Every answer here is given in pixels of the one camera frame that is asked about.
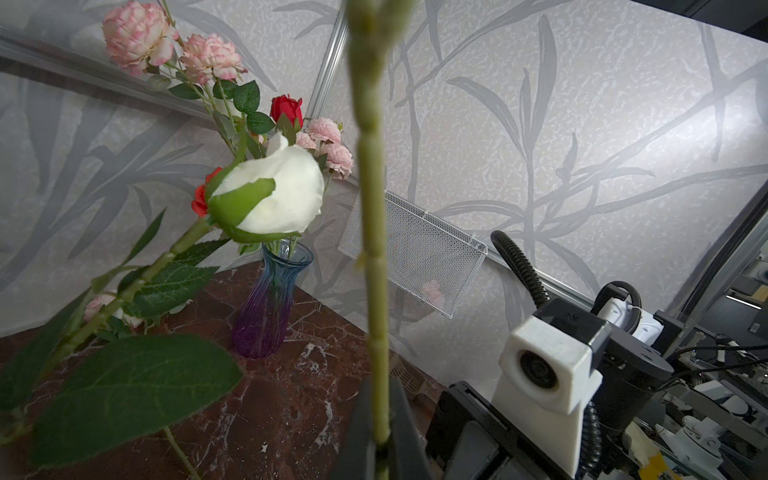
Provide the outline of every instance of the marble table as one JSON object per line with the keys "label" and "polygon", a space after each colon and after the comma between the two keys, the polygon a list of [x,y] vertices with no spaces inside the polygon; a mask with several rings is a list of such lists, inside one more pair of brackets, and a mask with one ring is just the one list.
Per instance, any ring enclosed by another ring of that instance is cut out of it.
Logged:
{"label": "marble table", "polygon": [[[194,333],[230,348],[237,309],[260,272],[252,263],[219,273],[182,312],[167,319],[159,333]],[[296,288],[285,343],[266,359],[237,358],[243,381],[223,399],[171,430],[200,476],[226,480],[326,478],[343,443],[359,384],[369,373],[365,334],[331,309]],[[6,361],[35,330],[0,339]],[[35,393],[34,415],[67,371],[99,348],[92,343]],[[428,379],[432,393],[442,387]],[[424,434],[434,404],[412,401]],[[114,479],[187,478],[162,432],[129,442],[89,462],[50,471],[32,471],[28,442],[0,450],[0,478]]]}

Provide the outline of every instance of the red rose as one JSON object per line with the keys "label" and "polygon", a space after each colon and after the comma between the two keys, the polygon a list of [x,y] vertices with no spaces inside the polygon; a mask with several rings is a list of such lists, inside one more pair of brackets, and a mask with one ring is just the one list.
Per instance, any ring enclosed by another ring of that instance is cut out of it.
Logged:
{"label": "red rose", "polygon": [[277,121],[281,114],[285,114],[290,123],[293,123],[298,118],[299,127],[304,126],[304,117],[301,115],[301,98],[298,101],[293,100],[290,95],[273,98],[270,116],[273,120]]}
{"label": "red rose", "polygon": [[194,210],[194,213],[200,215],[201,217],[205,217],[208,214],[208,204],[205,203],[205,186],[208,184],[208,182],[210,182],[211,178],[216,177],[216,174],[218,174],[222,170],[223,169],[221,167],[218,167],[209,175],[206,175],[205,183],[200,185],[194,191],[194,200],[192,200],[192,210]]}

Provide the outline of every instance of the glass vase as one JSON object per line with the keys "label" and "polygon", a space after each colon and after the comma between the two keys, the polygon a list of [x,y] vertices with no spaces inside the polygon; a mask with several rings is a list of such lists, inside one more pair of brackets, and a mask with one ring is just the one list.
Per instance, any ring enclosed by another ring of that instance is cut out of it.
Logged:
{"label": "glass vase", "polygon": [[314,259],[309,248],[288,239],[262,243],[264,269],[232,329],[235,351],[249,358],[272,355],[285,339],[296,277]]}

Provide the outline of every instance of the flower arrangement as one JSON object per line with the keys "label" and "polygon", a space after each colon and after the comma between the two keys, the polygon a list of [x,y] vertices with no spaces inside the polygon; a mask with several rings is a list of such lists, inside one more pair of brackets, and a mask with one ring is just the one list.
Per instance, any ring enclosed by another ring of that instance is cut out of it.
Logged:
{"label": "flower arrangement", "polygon": [[[50,468],[164,430],[199,478],[168,426],[229,392],[240,369],[228,352],[200,337],[141,333],[210,281],[217,268],[197,264],[228,241],[245,247],[295,242],[320,212],[330,178],[345,178],[354,162],[341,126],[330,119],[313,119],[302,131],[301,99],[281,95],[269,115],[258,111],[259,87],[243,80],[247,69],[234,45],[218,35],[183,40],[165,1],[130,0],[106,15],[102,29],[120,68],[148,74],[151,90],[200,101],[233,160],[197,188],[192,209],[199,219],[166,252],[149,265],[131,263],[157,234],[162,212],[124,261],[94,278],[3,366],[0,445],[32,434],[31,463]],[[221,238],[200,242],[214,227]],[[41,415],[27,415],[37,384],[94,337],[105,345],[66,379]]]}

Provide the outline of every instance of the wire mesh basket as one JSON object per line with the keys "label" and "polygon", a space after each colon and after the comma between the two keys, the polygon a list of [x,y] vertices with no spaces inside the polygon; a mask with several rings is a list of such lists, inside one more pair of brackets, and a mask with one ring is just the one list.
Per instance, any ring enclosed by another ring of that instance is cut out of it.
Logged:
{"label": "wire mesh basket", "polygon": [[[392,192],[386,191],[384,198],[387,277],[452,318],[488,254],[488,246]],[[361,219],[358,194],[339,244],[339,250],[355,259],[362,250]]]}

